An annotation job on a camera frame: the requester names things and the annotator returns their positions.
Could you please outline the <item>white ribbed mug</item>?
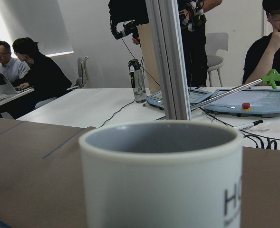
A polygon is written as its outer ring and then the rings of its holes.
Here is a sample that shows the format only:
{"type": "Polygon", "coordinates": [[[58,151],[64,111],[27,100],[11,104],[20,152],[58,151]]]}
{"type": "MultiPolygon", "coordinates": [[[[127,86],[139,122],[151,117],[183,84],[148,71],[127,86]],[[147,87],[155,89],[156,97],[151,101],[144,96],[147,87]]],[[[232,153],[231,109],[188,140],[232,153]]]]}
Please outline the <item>white ribbed mug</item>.
{"type": "Polygon", "coordinates": [[[186,120],[115,124],[79,138],[90,228],[238,228],[242,134],[186,120]]]}

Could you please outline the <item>clear water bottle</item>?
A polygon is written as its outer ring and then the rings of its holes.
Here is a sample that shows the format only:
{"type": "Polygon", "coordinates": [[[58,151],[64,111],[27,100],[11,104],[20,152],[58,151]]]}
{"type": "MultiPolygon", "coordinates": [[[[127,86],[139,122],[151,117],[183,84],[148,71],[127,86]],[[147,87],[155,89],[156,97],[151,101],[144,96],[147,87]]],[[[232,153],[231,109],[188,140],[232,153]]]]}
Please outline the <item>clear water bottle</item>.
{"type": "Polygon", "coordinates": [[[143,103],[146,100],[146,91],[142,71],[138,60],[130,60],[128,62],[128,68],[135,101],[137,103],[143,103]]]}

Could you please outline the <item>grey office chair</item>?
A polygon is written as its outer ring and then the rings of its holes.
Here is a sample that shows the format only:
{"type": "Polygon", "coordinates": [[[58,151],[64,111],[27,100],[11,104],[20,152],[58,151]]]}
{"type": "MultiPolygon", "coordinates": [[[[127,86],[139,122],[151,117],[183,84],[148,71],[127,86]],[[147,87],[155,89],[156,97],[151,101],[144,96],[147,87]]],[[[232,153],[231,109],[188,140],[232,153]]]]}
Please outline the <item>grey office chair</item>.
{"type": "Polygon", "coordinates": [[[77,88],[91,88],[92,82],[89,78],[89,74],[87,72],[87,60],[89,59],[88,56],[79,57],[77,59],[77,67],[78,67],[78,78],[74,85],[67,89],[67,92],[70,92],[77,88]]]}

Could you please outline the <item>beige board panel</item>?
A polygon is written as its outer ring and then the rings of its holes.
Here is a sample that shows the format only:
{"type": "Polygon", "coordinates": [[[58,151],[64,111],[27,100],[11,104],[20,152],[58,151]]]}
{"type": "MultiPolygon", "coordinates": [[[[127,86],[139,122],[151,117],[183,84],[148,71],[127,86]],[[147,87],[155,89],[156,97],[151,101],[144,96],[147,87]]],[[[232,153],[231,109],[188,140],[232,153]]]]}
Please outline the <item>beige board panel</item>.
{"type": "Polygon", "coordinates": [[[161,90],[162,83],[156,63],[151,26],[149,23],[142,24],[137,26],[137,29],[150,93],[156,93],[161,90]]]}

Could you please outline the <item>seated person in black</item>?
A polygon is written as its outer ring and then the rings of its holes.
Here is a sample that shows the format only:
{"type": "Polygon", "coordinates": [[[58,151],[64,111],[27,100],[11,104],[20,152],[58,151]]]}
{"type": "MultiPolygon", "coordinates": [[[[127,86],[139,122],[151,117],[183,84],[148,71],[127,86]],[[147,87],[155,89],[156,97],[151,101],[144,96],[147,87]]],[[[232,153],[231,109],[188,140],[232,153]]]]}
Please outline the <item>seated person in black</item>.
{"type": "Polygon", "coordinates": [[[34,91],[5,104],[2,112],[16,119],[67,93],[71,81],[51,58],[39,51],[37,42],[29,37],[18,38],[10,49],[11,57],[27,62],[30,67],[24,78],[34,91]]]}

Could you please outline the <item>black marker pen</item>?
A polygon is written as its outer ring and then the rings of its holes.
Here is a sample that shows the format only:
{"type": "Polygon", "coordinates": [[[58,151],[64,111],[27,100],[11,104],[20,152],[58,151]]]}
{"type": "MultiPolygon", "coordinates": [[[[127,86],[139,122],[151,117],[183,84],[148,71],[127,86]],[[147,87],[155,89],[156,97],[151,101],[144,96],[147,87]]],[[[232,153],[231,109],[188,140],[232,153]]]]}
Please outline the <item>black marker pen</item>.
{"type": "Polygon", "coordinates": [[[259,125],[261,123],[264,123],[264,121],[263,120],[257,120],[257,121],[251,122],[251,123],[246,123],[246,124],[238,125],[238,126],[235,126],[233,128],[235,130],[242,130],[242,129],[247,129],[247,128],[251,128],[251,127],[257,126],[257,125],[259,125]]]}

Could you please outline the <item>white stool chair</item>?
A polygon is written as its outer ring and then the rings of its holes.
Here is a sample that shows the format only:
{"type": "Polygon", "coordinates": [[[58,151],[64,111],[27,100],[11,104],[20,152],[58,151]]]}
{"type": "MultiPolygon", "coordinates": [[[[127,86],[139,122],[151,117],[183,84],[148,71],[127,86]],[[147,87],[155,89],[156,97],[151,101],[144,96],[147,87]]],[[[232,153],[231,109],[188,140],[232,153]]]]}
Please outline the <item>white stool chair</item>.
{"type": "Polygon", "coordinates": [[[210,86],[212,86],[212,71],[217,71],[220,86],[223,86],[220,68],[224,65],[224,59],[221,56],[216,55],[218,50],[228,51],[229,47],[229,33],[217,32],[206,34],[206,55],[208,66],[208,77],[210,86]]]}

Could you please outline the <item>standing person in black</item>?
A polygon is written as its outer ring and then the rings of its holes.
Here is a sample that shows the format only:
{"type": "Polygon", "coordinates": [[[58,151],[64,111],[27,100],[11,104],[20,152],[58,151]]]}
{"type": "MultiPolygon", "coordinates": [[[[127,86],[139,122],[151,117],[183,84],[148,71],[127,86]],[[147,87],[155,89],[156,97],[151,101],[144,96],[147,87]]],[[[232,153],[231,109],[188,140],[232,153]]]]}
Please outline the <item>standing person in black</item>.
{"type": "MultiPolygon", "coordinates": [[[[180,21],[187,19],[187,24],[180,25],[184,64],[189,87],[206,86],[207,55],[205,51],[206,13],[219,6],[221,0],[178,0],[180,21]]],[[[111,0],[108,3],[110,21],[118,22],[117,31],[123,30],[123,23],[135,20],[137,25],[149,22],[144,0],[111,0]]]]}

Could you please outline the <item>brown paper table mat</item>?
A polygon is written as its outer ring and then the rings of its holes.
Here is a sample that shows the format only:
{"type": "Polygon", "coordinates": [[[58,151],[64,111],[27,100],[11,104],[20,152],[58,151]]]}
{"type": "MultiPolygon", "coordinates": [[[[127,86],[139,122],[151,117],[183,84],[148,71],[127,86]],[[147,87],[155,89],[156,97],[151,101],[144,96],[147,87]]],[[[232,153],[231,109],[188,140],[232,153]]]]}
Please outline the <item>brown paper table mat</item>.
{"type": "MultiPolygon", "coordinates": [[[[87,226],[78,138],[86,130],[0,118],[0,228],[87,226]]],[[[280,151],[243,149],[241,226],[280,228],[280,151]]]]}

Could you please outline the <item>man in white shirt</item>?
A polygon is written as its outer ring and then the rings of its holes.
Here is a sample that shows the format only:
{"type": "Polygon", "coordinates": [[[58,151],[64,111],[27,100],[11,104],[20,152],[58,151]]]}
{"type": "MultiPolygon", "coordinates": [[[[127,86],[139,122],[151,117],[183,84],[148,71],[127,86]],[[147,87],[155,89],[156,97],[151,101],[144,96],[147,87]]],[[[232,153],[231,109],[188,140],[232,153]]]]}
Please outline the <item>man in white shirt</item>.
{"type": "Polygon", "coordinates": [[[27,62],[11,57],[10,45],[0,41],[0,73],[20,92],[33,87],[24,78],[29,70],[27,62]]]}

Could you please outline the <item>aluminium frame post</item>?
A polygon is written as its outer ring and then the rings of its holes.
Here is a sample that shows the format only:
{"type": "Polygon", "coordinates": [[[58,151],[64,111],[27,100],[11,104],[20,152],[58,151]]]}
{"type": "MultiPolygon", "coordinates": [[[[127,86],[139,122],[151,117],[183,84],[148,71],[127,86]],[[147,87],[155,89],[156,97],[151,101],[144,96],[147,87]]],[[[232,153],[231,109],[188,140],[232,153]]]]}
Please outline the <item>aluminium frame post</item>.
{"type": "Polygon", "coordinates": [[[190,120],[178,4],[175,0],[147,0],[157,68],[161,76],[165,116],[190,120]]]}

